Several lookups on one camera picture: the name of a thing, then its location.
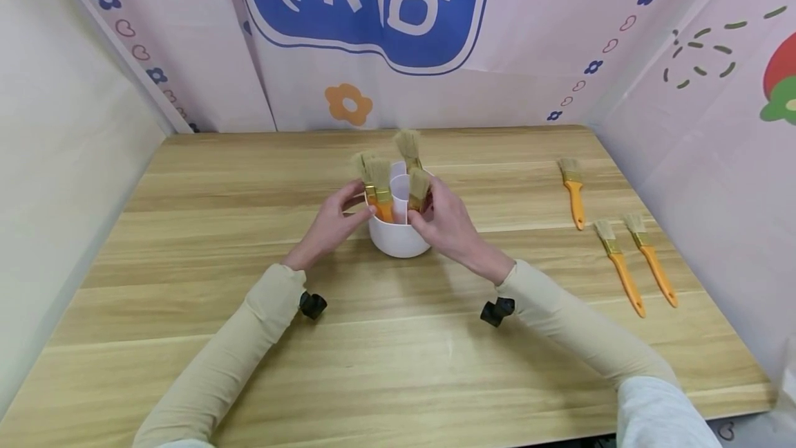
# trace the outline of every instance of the black clip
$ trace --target black clip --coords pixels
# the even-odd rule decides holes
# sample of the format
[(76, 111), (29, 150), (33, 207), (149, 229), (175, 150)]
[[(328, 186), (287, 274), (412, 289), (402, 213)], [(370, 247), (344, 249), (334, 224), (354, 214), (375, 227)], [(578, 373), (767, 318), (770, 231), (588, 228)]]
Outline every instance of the black clip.
[(481, 320), (492, 327), (498, 327), (503, 319), (514, 313), (514, 300), (498, 297), (496, 302), (487, 301), (481, 310)]
[(298, 309), (304, 313), (305, 317), (312, 320), (318, 320), (324, 310), (326, 310), (326, 300), (320, 295), (311, 295), (309, 292), (304, 291), (301, 295), (301, 300), (298, 302)]

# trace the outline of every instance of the brush bristles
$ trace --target brush bristles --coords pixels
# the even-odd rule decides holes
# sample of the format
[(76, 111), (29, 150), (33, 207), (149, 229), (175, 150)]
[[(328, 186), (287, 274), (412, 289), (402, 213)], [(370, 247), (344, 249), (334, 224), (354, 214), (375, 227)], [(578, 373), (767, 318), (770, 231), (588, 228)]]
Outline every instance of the brush bristles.
[(392, 138), (404, 160), (416, 160), (420, 155), (420, 134), (417, 130), (399, 130)]
[(644, 221), (640, 214), (635, 214), (635, 213), (623, 214), (622, 219), (625, 221), (625, 225), (627, 225), (627, 229), (630, 232), (633, 232), (635, 234), (646, 232), (646, 227), (644, 227)]
[(351, 156), (351, 164), (353, 165), (354, 169), (357, 171), (357, 175), (362, 179), (363, 182), (366, 184), (371, 183), (370, 174), (368, 174), (368, 170), (366, 169), (365, 163), (367, 160), (371, 158), (375, 158), (375, 153), (373, 151), (362, 151), (361, 153), (356, 153)]
[(558, 166), (565, 174), (579, 174), (580, 165), (575, 158), (561, 158), (558, 161)]
[(423, 201), (428, 195), (429, 185), (429, 177), (424, 170), (413, 169), (409, 171), (409, 196)]
[(372, 184), (378, 190), (390, 188), (390, 161), (384, 158), (371, 158), (365, 161), (365, 169)]
[(595, 228), (597, 229), (597, 234), (606, 240), (614, 240), (616, 239), (616, 234), (614, 234), (614, 229), (611, 227), (611, 222), (609, 221), (596, 221)]

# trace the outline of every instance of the white plastic container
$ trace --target white plastic container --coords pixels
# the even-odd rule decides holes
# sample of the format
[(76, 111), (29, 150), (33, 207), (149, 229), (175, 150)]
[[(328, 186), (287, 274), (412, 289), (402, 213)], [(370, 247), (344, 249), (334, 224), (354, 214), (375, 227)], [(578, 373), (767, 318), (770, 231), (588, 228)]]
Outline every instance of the white plastic container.
[[(420, 237), (412, 225), (406, 224), (409, 200), (409, 175), (403, 161), (392, 164), (390, 170), (392, 190), (392, 215), (399, 223), (384, 223), (375, 216), (368, 221), (370, 239), (382, 253), (393, 258), (414, 258), (425, 253), (430, 245)], [(426, 221), (433, 219), (433, 212), (425, 214)]]

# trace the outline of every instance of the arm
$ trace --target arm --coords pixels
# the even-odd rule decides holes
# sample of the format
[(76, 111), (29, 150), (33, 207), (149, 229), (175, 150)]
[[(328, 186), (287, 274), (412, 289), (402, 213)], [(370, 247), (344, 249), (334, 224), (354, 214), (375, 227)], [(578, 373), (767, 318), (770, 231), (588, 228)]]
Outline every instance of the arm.
[(342, 244), (365, 223), (363, 185), (353, 181), (335, 192), (300, 243), (282, 264), (272, 265), (244, 302), (174, 381), (135, 435), (134, 448), (156, 448), (181, 440), (208, 442), (264, 355), (282, 337), (299, 309), (304, 270)]
[(133, 447), (154, 448), (182, 439), (209, 441), (257, 364), (293, 320), (304, 281), (304, 271), (284, 265), (268, 268), (146, 417)]
[(448, 258), (497, 287), (533, 331), (570, 350), (618, 390), (618, 446), (711, 447), (719, 443), (680, 390), (669, 364), (639, 338), (561, 289), (522, 260), (513, 260), (475, 231), (462, 202), (431, 177), (434, 221), (409, 212), (418, 233)]
[(434, 221), (410, 212), (410, 222), (426, 242), (454, 261), (492, 281), (498, 294), (515, 302), (525, 326), (570, 350), (615, 389), (635, 375), (658, 377), (679, 387), (671, 366), (642, 340), (561, 289), (524, 261), (510, 259), (475, 231), (464, 203), (431, 177)]

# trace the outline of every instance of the photo booth tent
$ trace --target photo booth tent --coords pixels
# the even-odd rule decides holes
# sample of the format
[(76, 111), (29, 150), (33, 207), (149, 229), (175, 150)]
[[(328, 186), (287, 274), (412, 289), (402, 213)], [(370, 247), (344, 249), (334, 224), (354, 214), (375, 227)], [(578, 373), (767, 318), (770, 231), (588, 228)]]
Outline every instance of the photo booth tent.
[[(772, 380), (786, 375), (796, 0), (0, 0), (0, 12), (0, 412), (153, 151), (194, 131), (585, 124)], [(796, 432), (772, 415), (733, 422), (714, 422), (733, 447)]]

